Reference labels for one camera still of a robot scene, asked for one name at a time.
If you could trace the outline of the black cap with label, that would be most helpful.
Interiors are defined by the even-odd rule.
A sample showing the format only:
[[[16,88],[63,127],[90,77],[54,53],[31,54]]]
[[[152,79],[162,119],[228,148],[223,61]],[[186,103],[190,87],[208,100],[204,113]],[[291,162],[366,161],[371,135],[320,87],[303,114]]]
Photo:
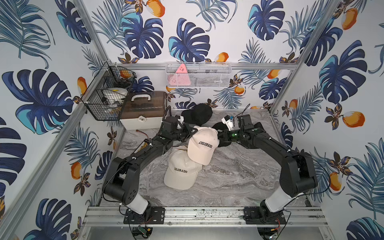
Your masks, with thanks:
[[[218,132],[219,148],[227,147],[231,145],[232,143],[232,139],[230,137],[231,131],[228,129],[226,124],[216,123],[213,125],[213,129],[215,129]]]

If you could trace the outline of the beige cap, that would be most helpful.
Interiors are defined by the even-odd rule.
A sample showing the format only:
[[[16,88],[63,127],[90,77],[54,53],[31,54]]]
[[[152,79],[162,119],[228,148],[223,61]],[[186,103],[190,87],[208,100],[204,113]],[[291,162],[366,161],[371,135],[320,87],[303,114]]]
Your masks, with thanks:
[[[202,168],[203,165],[189,158],[186,146],[172,148],[168,157],[168,168],[164,183],[176,190],[188,190],[195,184]]]
[[[192,161],[207,166],[219,146],[218,131],[209,127],[196,129],[198,131],[189,139],[188,156]]]

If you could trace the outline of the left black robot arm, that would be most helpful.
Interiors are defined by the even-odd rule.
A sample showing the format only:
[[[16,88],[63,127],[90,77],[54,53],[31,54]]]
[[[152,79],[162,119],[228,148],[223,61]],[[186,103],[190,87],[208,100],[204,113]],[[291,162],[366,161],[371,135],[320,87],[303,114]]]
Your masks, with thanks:
[[[123,159],[111,160],[102,194],[128,208],[125,224],[160,223],[160,208],[152,208],[139,194],[140,174],[148,164],[171,149],[174,142],[183,143],[197,132],[196,127],[182,124],[180,116],[168,116],[163,119],[159,132],[153,138],[144,140],[147,146],[137,148],[136,152]]]

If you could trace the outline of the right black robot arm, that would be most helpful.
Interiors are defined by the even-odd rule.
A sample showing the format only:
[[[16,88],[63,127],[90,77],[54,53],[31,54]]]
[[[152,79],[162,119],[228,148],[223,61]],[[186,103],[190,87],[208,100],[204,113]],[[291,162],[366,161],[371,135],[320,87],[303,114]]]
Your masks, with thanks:
[[[280,186],[258,207],[245,207],[243,219],[248,225],[272,225],[284,222],[284,208],[295,198],[318,186],[314,162],[306,152],[291,150],[272,138],[262,123],[252,123],[250,115],[237,117],[238,128],[227,123],[214,125],[218,131],[220,147],[237,143],[246,149],[260,149],[272,157],[281,167]]]

